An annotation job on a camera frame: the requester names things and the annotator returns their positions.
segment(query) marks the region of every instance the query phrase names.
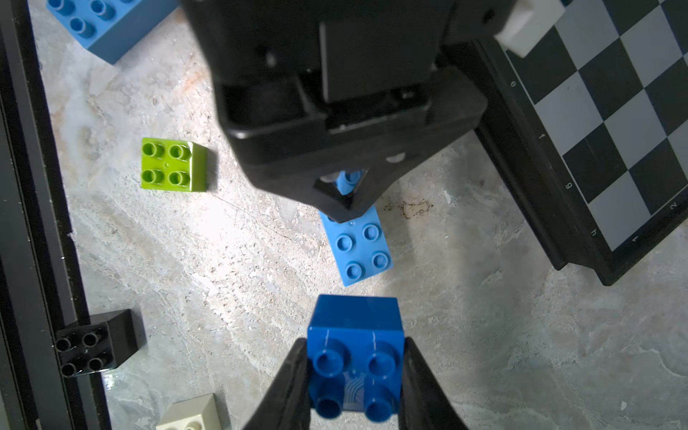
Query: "black chessboard square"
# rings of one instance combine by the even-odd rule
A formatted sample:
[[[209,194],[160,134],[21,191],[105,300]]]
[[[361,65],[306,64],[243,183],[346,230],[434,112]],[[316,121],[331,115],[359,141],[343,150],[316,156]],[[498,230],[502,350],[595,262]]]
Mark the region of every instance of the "black chessboard square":
[[[651,214],[688,184],[666,139],[631,167],[630,173]]]
[[[556,28],[548,31],[525,58],[512,52],[508,55],[533,104],[576,72]]]
[[[643,89],[620,39],[606,47],[579,72],[605,120]]]
[[[563,158],[588,203],[626,172],[626,165],[604,124],[578,142]]]
[[[662,9],[667,16],[681,53],[688,52],[688,1],[686,0],[666,0],[662,3]]]
[[[651,10],[657,7],[657,0],[604,0],[619,34],[624,34]]]
[[[688,65],[685,59],[676,61],[645,89],[667,135],[688,120]]]

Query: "gray stone floor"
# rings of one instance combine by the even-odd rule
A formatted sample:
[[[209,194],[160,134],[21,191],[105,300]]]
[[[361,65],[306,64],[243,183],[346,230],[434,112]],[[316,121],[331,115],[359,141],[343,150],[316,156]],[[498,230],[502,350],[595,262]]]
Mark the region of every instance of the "gray stone floor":
[[[344,289],[317,212],[237,166],[181,11],[110,66],[30,5],[89,308],[133,308],[145,327],[103,375],[115,429],[208,392],[240,429],[321,293],[398,297],[472,429],[688,429],[688,224],[612,287],[554,271],[471,133],[383,195],[395,267]],[[144,136],[206,145],[208,192],[139,188]],[[368,427],[396,420],[312,425]]]

